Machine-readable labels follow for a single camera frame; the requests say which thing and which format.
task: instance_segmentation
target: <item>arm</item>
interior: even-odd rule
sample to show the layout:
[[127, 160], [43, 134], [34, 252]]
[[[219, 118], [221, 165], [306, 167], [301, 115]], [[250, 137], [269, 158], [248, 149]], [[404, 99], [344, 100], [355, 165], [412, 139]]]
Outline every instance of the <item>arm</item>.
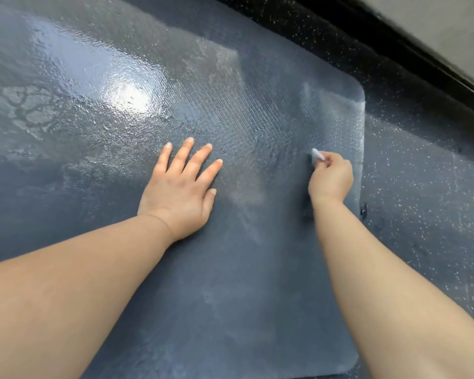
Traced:
[[474, 378], [474, 320], [344, 206], [351, 163], [323, 152], [309, 184], [335, 297], [375, 379]]
[[186, 140], [167, 170], [167, 144], [138, 216], [0, 263], [0, 378], [78, 378], [171, 243], [202, 227], [222, 161], [188, 162]]

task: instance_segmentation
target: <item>human hand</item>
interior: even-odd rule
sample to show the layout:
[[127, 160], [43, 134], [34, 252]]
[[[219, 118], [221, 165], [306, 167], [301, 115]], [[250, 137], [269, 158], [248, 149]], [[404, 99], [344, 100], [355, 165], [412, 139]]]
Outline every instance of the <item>human hand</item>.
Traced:
[[354, 181], [349, 160], [337, 153], [320, 153], [325, 161], [316, 161], [316, 169], [309, 181], [309, 195], [314, 209], [326, 201], [343, 202]]
[[172, 144], [164, 146], [137, 212], [162, 221], [172, 235], [172, 242], [186, 238], [207, 223], [216, 196], [216, 189], [208, 189], [223, 166], [218, 159], [196, 178], [212, 145], [202, 146], [186, 164], [193, 144], [193, 138], [188, 138], [170, 167]]

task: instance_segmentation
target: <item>textured plastic sheet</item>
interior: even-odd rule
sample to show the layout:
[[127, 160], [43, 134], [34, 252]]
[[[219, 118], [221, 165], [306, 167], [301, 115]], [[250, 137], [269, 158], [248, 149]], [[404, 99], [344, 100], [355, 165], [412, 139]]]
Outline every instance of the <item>textured plastic sheet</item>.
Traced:
[[133, 216], [163, 143], [191, 135], [225, 161], [212, 217], [84, 378], [346, 371], [307, 183], [313, 147], [342, 153], [358, 214], [362, 88], [214, 0], [133, 3], [0, 0], [0, 260]]

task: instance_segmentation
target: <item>black trim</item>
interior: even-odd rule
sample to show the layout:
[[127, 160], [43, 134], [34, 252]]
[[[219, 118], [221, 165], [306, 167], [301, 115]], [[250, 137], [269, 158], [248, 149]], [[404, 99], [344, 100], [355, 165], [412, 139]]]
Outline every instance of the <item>black trim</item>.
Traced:
[[238, 12], [256, 20], [266, 28], [302, 44], [300, 32], [286, 32], [285, 24], [279, 27], [275, 21], [265, 16], [283, 16], [288, 19], [292, 13], [298, 14], [299, 7], [294, 2], [328, 21], [349, 36], [374, 50], [377, 54], [390, 58], [411, 73], [434, 87], [442, 90], [455, 100], [474, 110], [474, 80], [462, 70], [449, 64], [441, 56], [429, 50], [410, 34], [402, 31], [392, 22], [386, 21], [359, 0], [219, 0]]

